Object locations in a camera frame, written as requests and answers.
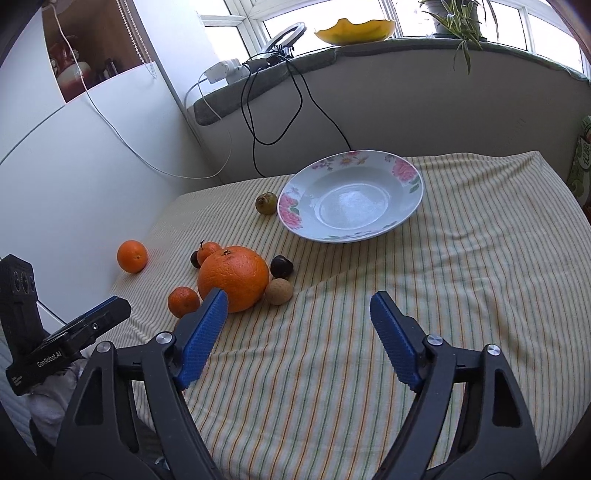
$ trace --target floral plate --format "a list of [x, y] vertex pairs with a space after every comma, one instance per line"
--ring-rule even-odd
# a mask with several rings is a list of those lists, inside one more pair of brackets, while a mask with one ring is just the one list
[[405, 159], [359, 150], [301, 170], [283, 188], [277, 211], [296, 235], [345, 244], [400, 225], [418, 208], [423, 192], [421, 174]]

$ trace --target orange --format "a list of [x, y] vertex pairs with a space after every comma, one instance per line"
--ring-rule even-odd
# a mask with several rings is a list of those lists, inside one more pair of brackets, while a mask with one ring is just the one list
[[212, 288], [228, 295], [228, 312], [252, 307], [269, 283], [269, 267], [262, 257], [246, 247], [227, 247], [206, 258], [197, 279], [197, 289], [205, 298]]
[[189, 287], [177, 287], [168, 296], [168, 309], [179, 319], [195, 312], [200, 304], [197, 292]]
[[220, 249], [221, 247], [216, 242], [201, 242], [199, 245], [199, 250], [197, 250], [197, 263], [199, 263], [199, 265], [203, 265], [203, 262], [205, 262], [207, 257]]
[[117, 250], [117, 263], [127, 273], [139, 273], [148, 263], [148, 251], [142, 243], [127, 240]]

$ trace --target white wall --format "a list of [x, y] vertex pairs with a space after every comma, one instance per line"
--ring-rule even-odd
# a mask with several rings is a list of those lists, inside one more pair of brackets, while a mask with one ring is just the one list
[[21, 138], [64, 105], [39, 10], [0, 67], [0, 162]]
[[[154, 80], [136, 67], [90, 92], [146, 160], [170, 173], [211, 174], [160, 72]], [[40, 300], [70, 321], [107, 298], [121, 242], [141, 240], [178, 195], [216, 184], [149, 169], [82, 95], [0, 166], [0, 249], [33, 264]]]
[[[354, 150], [385, 150], [401, 156], [473, 152], [513, 155], [539, 150], [566, 179], [581, 120], [591, 114], [591, 87], [533, 61], [473, 51], [472, 73], [463, 59], [452, 69], [453, 50], [408, 50], [341, 57], [305, 77], [316, 101], [337, 122]], [[268, 176], [295, 173], [347, 147], [334, 126], [312, 105], [304, 107], [285, 137], [256, 146], [259, 169]], [[278, 137], [298, 106], [291, 80], [251, 102], [257, 136]], [[225, 182], [258, 177], [252, 166], [252, 135], [240, 109], [199, 127], [204, 145], [221, 165]]]
[[[189, 0], [134, 0], [134, 4], [158, 55], [158, 63], [182, 102], [199, 76], [219, 62], [203, 22]], [[202, 89], [208, 92], [213, 86], [205, 82]], [[195, 89], [187, 104], [200, 97]]]

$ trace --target potted plant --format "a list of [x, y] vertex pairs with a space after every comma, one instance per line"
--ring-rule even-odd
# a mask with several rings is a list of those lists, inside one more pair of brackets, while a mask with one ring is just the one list
[[[499, 24], [496, 14], [491, 5], [491, 0], [485, 0], [492, 13], [496, 26], [496, 36], [499, 36]], [[435, 19], [436, 37], [459, 38], [456, 54], [453, 56], [453, 67], [456, 68], [457, 52], [461, 49], [468, 74], [470, 73], [470, 52], [469, 43], [472, 43], [478, 50], [482, 50], [481, 41], [485, 41], [480, 34], [480, 22], [478, 21], [477, 7], [482, 6], [478, 0], [420, 0], [421, 5], [428, 9], [427, 13]]]

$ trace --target large orange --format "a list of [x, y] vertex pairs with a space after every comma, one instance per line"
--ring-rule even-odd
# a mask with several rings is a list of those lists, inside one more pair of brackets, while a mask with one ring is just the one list
[[229, 313], [252, 307], [263, 295], [269, 283], [269, 267], [262, 257], [246, 247], [227, 247], [205, 259], [197, 289], [201, 298], [212, 288], [221, 288], [228, 295]]
[[148, 263], [148, 251], [142, 243], [127, 240], [117, 250], [117, 262], [128, 273], [141, 272]]

